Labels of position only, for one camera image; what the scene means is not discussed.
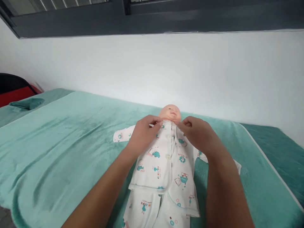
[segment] forearm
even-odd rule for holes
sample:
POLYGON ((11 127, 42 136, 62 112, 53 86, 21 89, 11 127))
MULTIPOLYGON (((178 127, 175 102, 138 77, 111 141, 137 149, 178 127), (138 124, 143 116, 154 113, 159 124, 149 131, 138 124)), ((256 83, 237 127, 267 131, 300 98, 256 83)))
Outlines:
POLYGON ((124 149, 84 197, 62 228, 105 227, 135 157, 124 149))
POLYGON ((234 160, 225 148, 214 155, 208 157, 207 227, 254 227, 234 160))

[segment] baby pants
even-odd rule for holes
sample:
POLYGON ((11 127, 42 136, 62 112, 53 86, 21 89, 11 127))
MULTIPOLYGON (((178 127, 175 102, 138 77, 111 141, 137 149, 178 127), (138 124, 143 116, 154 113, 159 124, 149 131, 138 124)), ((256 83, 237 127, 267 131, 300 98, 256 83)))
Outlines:
POLYGON ((132 189, 123 216, 126 228, 190 228, 190 216, 171 202, 167 193, 158 195, 132 189))

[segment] floor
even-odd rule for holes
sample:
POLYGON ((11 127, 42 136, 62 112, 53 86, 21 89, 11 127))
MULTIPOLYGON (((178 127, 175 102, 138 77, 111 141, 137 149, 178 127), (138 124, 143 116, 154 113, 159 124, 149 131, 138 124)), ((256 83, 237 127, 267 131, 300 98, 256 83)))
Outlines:
POLYGON ((3 207, 0 207, 0 227, 16 228, 10 215, 10 210, 3 207))

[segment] window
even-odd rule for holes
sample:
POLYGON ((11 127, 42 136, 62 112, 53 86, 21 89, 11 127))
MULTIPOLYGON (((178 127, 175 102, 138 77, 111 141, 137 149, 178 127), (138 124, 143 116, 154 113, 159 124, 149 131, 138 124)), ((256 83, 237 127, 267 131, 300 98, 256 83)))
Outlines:
POLYGON ((17 37, 304 28, 303 0, 0 0, 17 37))

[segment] hand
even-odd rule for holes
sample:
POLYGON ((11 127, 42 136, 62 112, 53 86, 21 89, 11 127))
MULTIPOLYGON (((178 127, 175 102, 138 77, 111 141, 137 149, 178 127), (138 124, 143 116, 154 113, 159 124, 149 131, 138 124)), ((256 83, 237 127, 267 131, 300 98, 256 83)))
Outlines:
POLYGON ((157 116, 148 115, 137 121, 126 149, 137 158, 155 139, 161 126, 162 119, 157 116))
POLYGON ((209 155, 226 150, 225 146, 214 132, 210 124, 202 119, 188 116, 177 126, 198 150, 202 151, 208 158, 209 155))

